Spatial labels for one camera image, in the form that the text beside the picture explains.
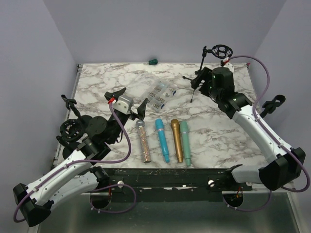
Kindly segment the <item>silver mesh head microphone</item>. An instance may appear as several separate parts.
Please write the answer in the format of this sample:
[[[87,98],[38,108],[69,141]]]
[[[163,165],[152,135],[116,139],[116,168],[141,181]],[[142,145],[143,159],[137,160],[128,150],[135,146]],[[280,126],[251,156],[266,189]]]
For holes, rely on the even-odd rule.
[[[150,155],[149,144],[147,140],[146,130],[145,130],[145,122],[143,120],[136,121],[136,128],[138,131],[138,138],[140,142],[141,154],[144,163],[150,163],[152,161]]]

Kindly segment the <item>blue microphone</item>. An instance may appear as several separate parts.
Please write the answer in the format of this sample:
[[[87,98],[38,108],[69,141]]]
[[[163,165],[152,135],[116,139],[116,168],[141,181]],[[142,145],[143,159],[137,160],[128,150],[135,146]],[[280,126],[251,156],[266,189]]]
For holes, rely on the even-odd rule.
[[[169,163],[170,162],[170,158],[169,158],[170,153],[169,153],[167,140],[166,140],[166,136],[165,136],[164,123],[161,119],[158,118],[155,120],[155,128],[156,128],[157,133],[158,133],[158,137],[159,137],[160,146],[161,146],[161,150],[162,150],[164,160],[166,163]]]

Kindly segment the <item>mint green microphone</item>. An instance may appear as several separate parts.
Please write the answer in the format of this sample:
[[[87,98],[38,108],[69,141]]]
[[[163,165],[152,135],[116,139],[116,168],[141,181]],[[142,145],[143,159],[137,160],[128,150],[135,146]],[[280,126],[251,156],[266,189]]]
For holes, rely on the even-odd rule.
[[[180,132],[182,136],[182,148],[186,166],[191,166],[191,152],[189,142],[189,128],[186,121],[180,122]]]

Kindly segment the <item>black shock mount desk stand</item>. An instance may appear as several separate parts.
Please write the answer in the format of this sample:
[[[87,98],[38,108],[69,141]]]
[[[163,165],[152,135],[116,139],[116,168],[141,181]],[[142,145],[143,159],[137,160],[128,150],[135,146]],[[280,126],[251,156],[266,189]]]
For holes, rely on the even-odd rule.
[[[67,159],[79,145],[78,140],[83,136],[80,121],[68,119],[60,126],[60,134],[57,141],[64,147],[63,158]]]

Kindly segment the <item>black stand holding silver microphone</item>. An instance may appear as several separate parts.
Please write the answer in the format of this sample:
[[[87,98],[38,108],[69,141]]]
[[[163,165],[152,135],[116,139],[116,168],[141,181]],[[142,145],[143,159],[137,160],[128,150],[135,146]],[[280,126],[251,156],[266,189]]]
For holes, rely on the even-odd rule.
[[[276,95],[272,100],[266,101],[263,104],[263,111],[260,113],[260,117],[264,118],[268,114],[272,114],[276,108],[280,107],[286,101],[284,95]]]

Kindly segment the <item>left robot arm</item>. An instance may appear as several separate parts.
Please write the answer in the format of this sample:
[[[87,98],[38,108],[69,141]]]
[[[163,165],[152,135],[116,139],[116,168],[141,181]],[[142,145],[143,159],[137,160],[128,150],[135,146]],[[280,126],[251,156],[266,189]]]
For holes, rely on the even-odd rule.
[[[129,158],[115,161],[105,161],[111,149],[109,145],[121,142],[121,138],[129,139],[124,126],[130,120],[144,120],[147,100],[144,100],[132,111],[134,103],[131,97],[125,95],[126,88],[116,92],[106,92],[111,111],[109,119],[102,116],[91,117],[81,115],[76,108],[76,100],[65,95],[61,98],[67,109],[75,115],[75,119],[66,120],[60,127],[58,142],[64,147],[64,160],[43,177],[30,184],[19,183],[13,189],[17,208],[23,219],[18,219],[14,213],[15,223],[26,221],[34,227],[51,214],[52,209],[65,199],[88,191],[102,192],[107,188],[108,180],[97,163],[117,164]]]

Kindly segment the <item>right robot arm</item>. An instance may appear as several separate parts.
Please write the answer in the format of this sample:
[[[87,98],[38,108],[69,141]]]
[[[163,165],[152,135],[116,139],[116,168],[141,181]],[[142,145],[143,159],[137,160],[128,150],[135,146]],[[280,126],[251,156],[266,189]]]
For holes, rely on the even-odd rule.
[[[241,183],[263,184],[277,190],[300,176],[306,154],[284,142],[253,110],[253,104],[243,93],[235,91],[234,77],[227,67],[213,70],[205,67],[191,80],[191,87],[211,98],[218,108],[240,125],[259,147],[267,161],[265,167],[237,165],[224,177],[224,186],[235,190]]]

